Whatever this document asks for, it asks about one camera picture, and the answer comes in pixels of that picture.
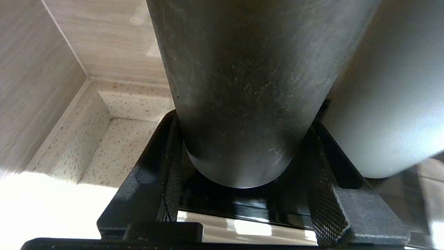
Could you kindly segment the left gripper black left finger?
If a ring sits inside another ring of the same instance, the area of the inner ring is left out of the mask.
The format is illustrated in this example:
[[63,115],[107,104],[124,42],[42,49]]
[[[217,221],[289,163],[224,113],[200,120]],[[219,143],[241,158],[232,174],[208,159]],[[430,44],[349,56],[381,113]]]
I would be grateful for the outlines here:
[[182,134],[176,111],[168,112],[97,220],[102,239],[122,239],[135,223],[175,222],[181,193]]

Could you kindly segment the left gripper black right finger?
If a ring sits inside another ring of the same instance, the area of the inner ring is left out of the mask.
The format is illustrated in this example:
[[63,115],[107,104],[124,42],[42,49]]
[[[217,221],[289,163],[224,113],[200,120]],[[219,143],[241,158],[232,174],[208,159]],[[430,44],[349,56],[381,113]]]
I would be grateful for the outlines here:
[[308,207],[321,247],[404,247],[410,231],[316,119],[304,139]]

